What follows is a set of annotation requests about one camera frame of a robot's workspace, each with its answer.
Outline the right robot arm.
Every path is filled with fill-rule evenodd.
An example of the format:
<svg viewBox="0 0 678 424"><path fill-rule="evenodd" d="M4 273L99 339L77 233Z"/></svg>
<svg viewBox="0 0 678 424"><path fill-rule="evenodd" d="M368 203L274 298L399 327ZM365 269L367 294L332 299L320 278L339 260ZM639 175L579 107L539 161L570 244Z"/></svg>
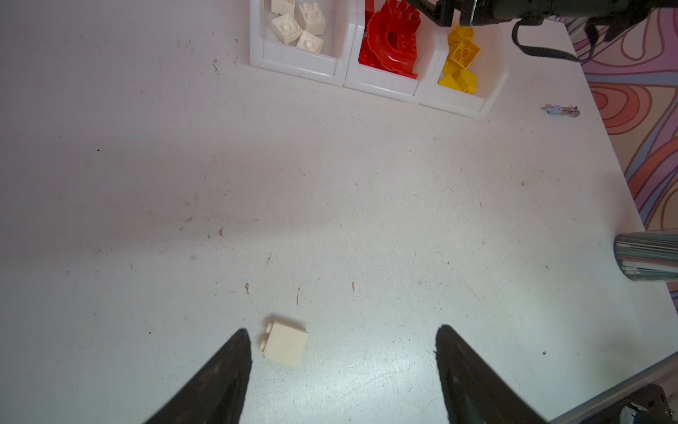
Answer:
<svg viewBox="0 0 678 424"><path fill-rule="evenodd" d="M521 44L518 31L522 27L536 27L544 20L580 18L585 20L584 31L594 49L600 38L599 27L606 27L604 41L611 42L624 31L646 19L657 9L675 9L674 0L463 0L418 1L409 3L439 27L452 25L456 12L463 27L497 25L514 21L511 37L515 46L527 56L552 58L584 64L589 57L579 59L565 51Z"/></svg>

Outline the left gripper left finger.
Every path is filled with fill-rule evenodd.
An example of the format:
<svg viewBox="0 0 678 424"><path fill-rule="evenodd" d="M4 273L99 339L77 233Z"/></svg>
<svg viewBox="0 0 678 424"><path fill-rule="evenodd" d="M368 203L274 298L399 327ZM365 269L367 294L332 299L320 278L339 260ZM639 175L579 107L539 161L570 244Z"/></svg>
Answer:
<svg viewBox="0 0 678 424"><path fill-rule="evenodd" d="M251 370L251 340L240 329L148 422L238 424Z"/></svg>

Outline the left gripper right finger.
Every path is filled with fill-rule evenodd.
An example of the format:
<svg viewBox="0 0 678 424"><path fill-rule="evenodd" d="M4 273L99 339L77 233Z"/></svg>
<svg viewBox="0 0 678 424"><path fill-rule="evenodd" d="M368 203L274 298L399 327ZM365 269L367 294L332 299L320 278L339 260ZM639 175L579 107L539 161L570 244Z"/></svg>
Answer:
<svg viewBox="0 0 678 424"><path fill-rule="evenodd" d="M435 356L449 422L545 421L450 326L439 328L435 342Z"/></svg>

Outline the cream small lego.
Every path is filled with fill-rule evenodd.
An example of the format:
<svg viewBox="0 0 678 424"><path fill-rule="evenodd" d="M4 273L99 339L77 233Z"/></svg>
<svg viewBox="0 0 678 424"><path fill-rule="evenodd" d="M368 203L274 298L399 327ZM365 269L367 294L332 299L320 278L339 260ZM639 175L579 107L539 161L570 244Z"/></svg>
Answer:
<svg viewBox="0 0 678 424"><path fill-rule="evenodd" d="M291 13L286 13L272 19L271 26L275 35L283 44L296 42L303 31Z"/></svg>

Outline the yellow lego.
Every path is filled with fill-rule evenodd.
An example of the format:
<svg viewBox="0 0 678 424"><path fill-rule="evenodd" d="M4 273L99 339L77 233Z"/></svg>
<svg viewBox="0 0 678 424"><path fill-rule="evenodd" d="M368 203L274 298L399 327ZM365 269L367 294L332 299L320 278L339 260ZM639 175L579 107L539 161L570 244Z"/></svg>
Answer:
<svg viewBox="0 0 678 424"><path fill-rule="evenodd" d="M466 26L456 26L448 35L448 61L468 70L480 54L480 47L473 41L474 31Z"/></svg>
<svg viewBox="0 0 678 424"><path fill-rule="evenodd" d="M451 61L445 63L438 84L469 95L474 95L478 88L477 76Z"/></svg>

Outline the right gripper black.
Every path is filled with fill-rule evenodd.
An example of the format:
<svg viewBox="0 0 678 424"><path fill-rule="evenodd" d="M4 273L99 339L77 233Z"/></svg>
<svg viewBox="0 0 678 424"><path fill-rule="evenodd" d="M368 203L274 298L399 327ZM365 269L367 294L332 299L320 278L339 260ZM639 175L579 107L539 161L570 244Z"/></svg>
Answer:
<svg viewBox="0 0 678 424"><path fill-rule="evenodd" d="M464 27L495 25L526 17L529 1L519 0L408 0L407 3L438 27L450 28L455 14Z"/></svg>

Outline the red arch lego piece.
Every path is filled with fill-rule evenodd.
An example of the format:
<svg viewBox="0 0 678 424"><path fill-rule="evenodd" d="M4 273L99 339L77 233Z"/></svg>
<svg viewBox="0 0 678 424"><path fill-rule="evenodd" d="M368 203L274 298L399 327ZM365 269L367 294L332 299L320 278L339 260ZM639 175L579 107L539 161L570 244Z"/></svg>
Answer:
<svg viewBox="0 0 678 424"><path fill-rule="evenodd" d="M378 10L374 1L365 1L365 31L358 63L417 79L417 36L420 12L407 1L385 1Z"/></svg>

